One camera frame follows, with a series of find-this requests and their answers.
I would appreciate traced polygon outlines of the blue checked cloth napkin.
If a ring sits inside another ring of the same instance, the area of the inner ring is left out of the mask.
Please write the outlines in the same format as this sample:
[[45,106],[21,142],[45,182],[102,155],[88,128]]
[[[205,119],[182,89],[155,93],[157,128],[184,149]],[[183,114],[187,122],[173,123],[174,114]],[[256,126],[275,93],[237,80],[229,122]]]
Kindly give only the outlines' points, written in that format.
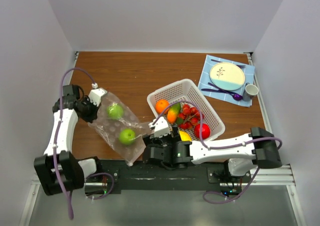
[[242,95],[246,84],[254,83],[255,66],[207,55],[198,88],[205,96],[230,102],[243,107],[250,107],[252,100],[235,100],[231,93]]

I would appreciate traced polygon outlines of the clear zip top bag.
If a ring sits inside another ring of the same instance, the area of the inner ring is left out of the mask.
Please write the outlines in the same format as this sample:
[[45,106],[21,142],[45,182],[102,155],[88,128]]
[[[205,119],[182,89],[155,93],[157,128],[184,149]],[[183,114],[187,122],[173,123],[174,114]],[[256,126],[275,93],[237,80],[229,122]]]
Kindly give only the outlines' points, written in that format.
[[[124,110],[122,118],[118,120],[109,118],[107,114],[108,106],[113,103],[120,104]],[[128,166],[133,166],[134,162],[142,155],[146,148],[142,137],[151,133],[149,124],[140,122],[130,108],[111,92],[102,97],[97,111],[97,119],[88,125],[100,135],[111,149],[126,161]],[[120,132],[127,128],[136,133],[135,142],[128,146],[119,141]]]

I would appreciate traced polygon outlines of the white grey mug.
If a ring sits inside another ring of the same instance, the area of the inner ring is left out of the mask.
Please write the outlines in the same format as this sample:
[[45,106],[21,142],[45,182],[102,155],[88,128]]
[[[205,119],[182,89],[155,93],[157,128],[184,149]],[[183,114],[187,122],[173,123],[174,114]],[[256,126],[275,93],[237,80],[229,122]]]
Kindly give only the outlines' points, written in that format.
[[258,93],[259,93],[259,89],[256,85],[246,83],[243,94],[242,94],[242,99],[246,102],[250,101],[252,98],[257,96]]

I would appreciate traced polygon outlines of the fake red grape bunch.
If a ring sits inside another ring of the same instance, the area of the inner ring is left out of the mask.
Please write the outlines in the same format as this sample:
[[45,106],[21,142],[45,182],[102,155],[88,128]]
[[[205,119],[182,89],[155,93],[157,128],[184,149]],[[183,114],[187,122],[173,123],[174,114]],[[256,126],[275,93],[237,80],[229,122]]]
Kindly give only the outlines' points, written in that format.
[[180,129],[193,129],[200,123],[200,112],[196,107],[191,107],[189,104],[183,104],[175,123]]

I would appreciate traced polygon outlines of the aluminium frame rail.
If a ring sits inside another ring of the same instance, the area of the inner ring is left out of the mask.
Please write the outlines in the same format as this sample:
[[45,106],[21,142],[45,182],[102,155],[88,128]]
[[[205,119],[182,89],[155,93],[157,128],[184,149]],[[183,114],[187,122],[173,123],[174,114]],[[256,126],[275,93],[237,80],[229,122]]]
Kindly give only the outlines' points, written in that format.
[[[247,60],[249,65],[254,65],[252,54],[253,52],[244,52],[244,54],[247,56]],[[259,88],[259,94],[257,96],[260,111],[262,114],[263,122],[265,129],[271,133],[272,126],[269,120],[269,116],[267,113],[267,109],[265,106],[265,102],[262,95],[262,89],[260,87],[256,72],[254,73],[254,84]],[[282,171],[280,174],[274,174],[277,171]],[[288,194],[289,202],[288,205],[292,208],[293,214],[294,214],[294,221],[297,223],[297,225],[307,225],[305,216],[303,214],[302,206],[300,203],[300,199],[296,190],[296,181],[295,177],[292,171],[292,167],[288,164],[285,165],[279,169],[271,169],[271,173],[267,173],[266,169],[262,169],[256,176],[257,179],[251,184],[253,185],[263,185],[263,186],[285,186],[286,192]]]

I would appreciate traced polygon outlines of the green fake apple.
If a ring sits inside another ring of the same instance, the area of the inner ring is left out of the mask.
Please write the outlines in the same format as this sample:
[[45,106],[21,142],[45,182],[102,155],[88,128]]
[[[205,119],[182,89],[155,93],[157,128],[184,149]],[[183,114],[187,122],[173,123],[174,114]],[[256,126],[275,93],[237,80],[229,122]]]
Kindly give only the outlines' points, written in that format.
[[124,129],[120,132],[118,139],[120,141],[120,143],[122,143],[123,145],[131,145],[135,142],[136,140],[136,134],[132,129]]
[[111,119],[118,120],[122,118],[123,114],[124,114],[124,110],[122,106],[118,103],[113,103],[107,108],[107,115]]

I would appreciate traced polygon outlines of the red fake apple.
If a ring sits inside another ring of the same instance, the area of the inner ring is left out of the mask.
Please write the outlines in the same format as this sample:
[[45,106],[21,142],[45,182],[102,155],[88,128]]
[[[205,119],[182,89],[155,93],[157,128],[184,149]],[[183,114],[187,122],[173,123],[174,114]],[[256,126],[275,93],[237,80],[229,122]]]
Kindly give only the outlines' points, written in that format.
[[202,139],[207,139],[210,137],[210,128],[207,124],[203,123],[202,124],[202,129],[200,130],[200,124],[196,125],[195,128],[194,128],[194,134],[196,136],[196,138],[200,138],[200,133],[201,136],[202,136]]

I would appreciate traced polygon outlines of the yellow fake lemon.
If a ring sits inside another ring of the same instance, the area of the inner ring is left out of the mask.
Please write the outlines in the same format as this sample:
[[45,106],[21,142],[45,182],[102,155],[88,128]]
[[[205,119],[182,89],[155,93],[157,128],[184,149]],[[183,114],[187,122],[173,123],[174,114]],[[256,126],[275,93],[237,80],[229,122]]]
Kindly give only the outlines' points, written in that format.
[[189,134],[184,131],[179,131],[179,135],[182,141],[192,141],[192,138],[189,136]]

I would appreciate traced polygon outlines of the green fake apple top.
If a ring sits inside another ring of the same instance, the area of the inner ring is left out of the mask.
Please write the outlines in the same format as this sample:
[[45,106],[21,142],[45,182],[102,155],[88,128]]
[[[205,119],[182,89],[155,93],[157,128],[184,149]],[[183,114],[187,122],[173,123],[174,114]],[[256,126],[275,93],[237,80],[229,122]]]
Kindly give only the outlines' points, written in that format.
[[124,114],[124,110],[122,106],[118,103],[113,103],[107,108],[107,115],[111,119],[118,120],[122,118],[123,114]]

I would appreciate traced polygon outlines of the purple plastic fork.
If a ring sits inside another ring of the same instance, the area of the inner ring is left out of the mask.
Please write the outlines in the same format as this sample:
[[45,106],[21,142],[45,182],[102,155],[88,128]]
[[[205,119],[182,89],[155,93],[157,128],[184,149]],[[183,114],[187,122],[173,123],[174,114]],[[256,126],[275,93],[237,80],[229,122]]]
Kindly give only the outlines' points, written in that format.
[[201,91],[206,91],[206,92],[216,92],[216,93],[227,93],[227,94],[230,94],[232,95],[233,93],[232,92],[229,92],[229,91],[225,91],[225,90],[222,90],[222,89],[210,89],[210,88],[202,88]]

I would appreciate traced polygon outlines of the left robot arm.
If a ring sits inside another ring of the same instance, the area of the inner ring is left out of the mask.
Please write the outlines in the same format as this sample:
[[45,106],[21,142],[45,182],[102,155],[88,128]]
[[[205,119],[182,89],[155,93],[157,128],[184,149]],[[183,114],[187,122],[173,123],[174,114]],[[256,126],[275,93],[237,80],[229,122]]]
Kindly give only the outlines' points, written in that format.
[[79,85],[63,86],[62,98],[52,108],[54,125],[49,144],[33,163],[46,195],[61,193],[60,182],[66,191],[73,191],[82,188],[86,178],[92,182],[103,178],[100,160],[96,156],[76,159],[72,154],[72,144],[78,120],[88,123],[96,120],[102,96],[106,93],[96,83],[92,84],[88,95]]

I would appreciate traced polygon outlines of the round cream blue plate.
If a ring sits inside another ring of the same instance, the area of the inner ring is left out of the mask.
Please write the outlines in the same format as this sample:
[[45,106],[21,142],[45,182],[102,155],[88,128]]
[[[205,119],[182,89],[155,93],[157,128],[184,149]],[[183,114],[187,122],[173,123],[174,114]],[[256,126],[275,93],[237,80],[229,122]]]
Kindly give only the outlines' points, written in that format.
[[216,86],[227,91],[240,89],[246,80],[242,69],[228,62],[217,63],[212,66],[209,77]]

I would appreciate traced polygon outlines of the orange fake orange front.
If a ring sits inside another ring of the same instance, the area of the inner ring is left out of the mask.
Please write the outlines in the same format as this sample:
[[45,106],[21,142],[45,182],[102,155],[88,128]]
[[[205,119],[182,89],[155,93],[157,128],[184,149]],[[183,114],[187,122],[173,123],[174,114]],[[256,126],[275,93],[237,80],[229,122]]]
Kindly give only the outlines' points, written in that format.
[[161,114],[162,112],[164,112],[163,114],[166,115],[168,113],[169,109],[165,108],[169,105],[169,102],[165,99],[161,99],[159,101],[156,102],[155,104],[155,110],[157,112],[157,114]]

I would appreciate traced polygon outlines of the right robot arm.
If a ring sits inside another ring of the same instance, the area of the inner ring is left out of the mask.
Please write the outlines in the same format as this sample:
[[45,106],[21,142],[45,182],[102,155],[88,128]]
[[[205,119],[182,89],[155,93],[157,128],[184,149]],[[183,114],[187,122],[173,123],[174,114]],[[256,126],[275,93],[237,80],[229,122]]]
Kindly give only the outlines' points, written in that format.
[[183,141],[177,128],[166,135],[155,132],[142,139],[144,163],[178,169],[224,160],[227,167],[222,175],[228,182],[235,182],[255,167],[274,169],[283,165],[279,153],[282,141],[260,127],[238,137],[205,142]]

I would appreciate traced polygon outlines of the purple plastic spoon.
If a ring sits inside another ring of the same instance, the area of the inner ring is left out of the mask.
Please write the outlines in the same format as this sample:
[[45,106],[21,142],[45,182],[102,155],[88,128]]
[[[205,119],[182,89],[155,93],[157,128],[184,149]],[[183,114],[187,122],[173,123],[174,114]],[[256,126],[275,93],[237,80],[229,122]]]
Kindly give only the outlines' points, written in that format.
[[220,88],[220,87],[218,87],[215,84],[210,83],[210,82],[208,82],[207,84],[212,86],[212,87],[214,87],[214,88],[217,88],[218,90],[220,90],[220,91],[222,91],[224,93],[227,93],[227,94],[231,95],[233,97],[233,99],[236,100],[236,101],[241,101],[243,99],[242,95],[240,95],[238,93],[224,90],[224,89],[222,89],[222,88]]

